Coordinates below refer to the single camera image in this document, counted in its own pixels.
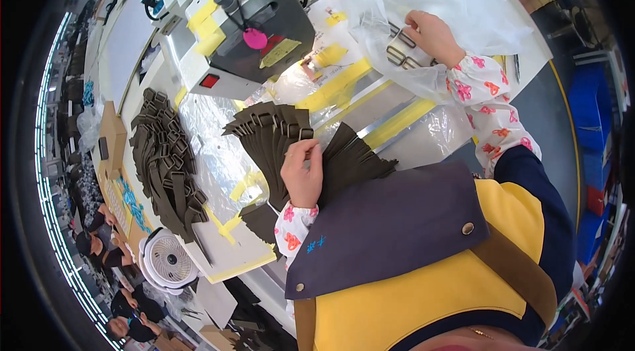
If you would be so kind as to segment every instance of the red power switch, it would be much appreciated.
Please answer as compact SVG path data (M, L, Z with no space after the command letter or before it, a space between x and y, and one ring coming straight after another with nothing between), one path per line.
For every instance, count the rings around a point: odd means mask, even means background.
M219 80L220 78L217 77L216 75L211 75L208 74L205 76L205 78L203 78L203 80L201 81L201 86L207 87L207 88L211 88L212 86L216 85L216 82Z

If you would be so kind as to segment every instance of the fluorescent light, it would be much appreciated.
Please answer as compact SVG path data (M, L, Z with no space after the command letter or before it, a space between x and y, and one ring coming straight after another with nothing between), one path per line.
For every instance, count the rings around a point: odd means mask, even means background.
M106 331L103 328L103 325L108 321L106 315L104 315L104 313L99 309L99 306L91 296L90 292L86 288L86 284L79 275L81 267L75 267L75 263L68 252L68 248L64 242L64 237L62 236L62 229L57 221L49 179L43 177L42 175L42 158L46 157L46 132L43 131L44 126L46 126L46 97L49 92L55 90L55 87L49 87L53 52L60 45L60 40L64 35L64 31L68 26L69 20L70 13L67 13L57 30L57 34L53 40L53 45L51 46L51 51L48 55L44 74L42 75L39 96L37 99L36 128L34 130L34 162L36 168L37 193L39 195L40 208L44 218L44 226L47 229L46 232L48 233L48 238L51 242L53 254L57 259L60 270L62 271L68 286L75 294L76 299L84 309L86 315L91 318L95 327L102 334L103 338L108 341L115 350L120 350L122 349L122 342L114 342L107 338Z

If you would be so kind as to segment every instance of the gray floor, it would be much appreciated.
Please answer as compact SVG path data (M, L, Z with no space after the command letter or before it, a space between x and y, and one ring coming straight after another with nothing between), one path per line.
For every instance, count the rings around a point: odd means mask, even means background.
M532 17L544 35L560 26L558 15L552 6L541 8L533 13ZM576 37L564 36L556 40L547 39L547 43L554 55L554 66L560 76L563 89L568 93L575 70L572 54L578 49L580 42ZM575 221L578 209L578 187L573 136L565 101L549 63L512 101L512 104L518 109L525 129L540 145L545 172L560 192L572 221ZM463 159L472 171L482 171L481 165L474 156L473 143L463 146L447 159ZM583 173L580 176L582 188L580 209L583 211L586 206L586 186Z

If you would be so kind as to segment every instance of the industrial sewing machine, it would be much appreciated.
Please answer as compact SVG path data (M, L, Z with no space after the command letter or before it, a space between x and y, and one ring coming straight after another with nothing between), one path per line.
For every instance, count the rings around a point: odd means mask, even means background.
M179 58L188 93L245 100L313 50L309 0L144 0L166 37L179 23L195 44Z

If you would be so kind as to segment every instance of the pink tag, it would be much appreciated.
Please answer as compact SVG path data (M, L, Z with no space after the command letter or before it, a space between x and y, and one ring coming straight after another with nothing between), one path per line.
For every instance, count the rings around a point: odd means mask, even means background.
M254 28L248 28L243 32L242 39L252 49L264 49L267 46L267 36Z

